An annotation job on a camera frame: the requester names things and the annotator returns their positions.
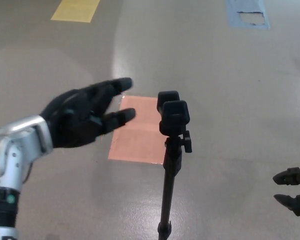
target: stand pole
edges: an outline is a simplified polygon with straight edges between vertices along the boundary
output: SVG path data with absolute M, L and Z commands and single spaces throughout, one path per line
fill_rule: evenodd
M 165 141 L 163 161 L 164 182 L 161 219 L 158 225 L 159 240 L 167 240 L 172 232 L 170 211 L 174 193 L 175 177 L 181 169 L 182 146 L 186 153 L 192 152 L 190 133 L 186 125 L 190 122 L 188 106 L 180 100 L 177 91 L 161 91 L 158 94 L 156 109 L 161 115 L 160 133 L 168 136 Z
M 162 195 L 161 220 L 158 226 L 159 240 L 167 240 L 172 232 L 170 218 L 175 177 L 181 169 L 182 140 L 180 137 L 168 137 L 163 167 L 165 169 Z

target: yellow tape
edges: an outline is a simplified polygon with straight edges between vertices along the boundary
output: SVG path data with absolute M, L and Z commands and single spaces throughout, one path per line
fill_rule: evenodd
M 62 0 L 51 20 L 90 23 L 100 0 Z

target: blue tape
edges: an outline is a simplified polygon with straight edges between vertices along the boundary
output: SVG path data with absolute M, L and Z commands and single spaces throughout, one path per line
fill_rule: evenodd
M 229 25 L 233 28 L 269 29 L 269 18 L 263 0 L 225 0 Z M 256 24 L 242 20 L 240 14 L 263 14 L 264 23 Z

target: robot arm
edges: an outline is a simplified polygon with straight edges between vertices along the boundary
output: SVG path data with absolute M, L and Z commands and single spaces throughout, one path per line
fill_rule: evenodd
M 273 177 L 278 185 L 299 185 L 300 184 L 300 168 L 288 168 L 286 171 L 280 172 Z M 300 195 L 292 198 L 288 195 L 276 194 L 274 198 L 283 206 L 293 211 L 296 216 L 300 216 Z
M 54 148 L 93 143 L 132 120 L 132 108 L 106 114 L 113 97 L 131 87 L 130 78 L 120 78 L 74 89 L 52 100 L 40 115 L 0 127 L 0 240 L 18 240 L 19 196 L 34 161 Z

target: floor marking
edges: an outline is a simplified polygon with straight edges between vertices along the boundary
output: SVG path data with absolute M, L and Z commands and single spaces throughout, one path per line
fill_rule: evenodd
M 90 23 L 100 0 L 62 0 L 51 20 Z
M 228 21 L 234 28 L 269 29 L 264 0 L 226 0 Z
M 159 131 L 157 98 L 126 95 L 120 109 L 126 108 L 134 108 L 136 117 L 114 131 L 108 159 L 162 164 L 167 137 Z

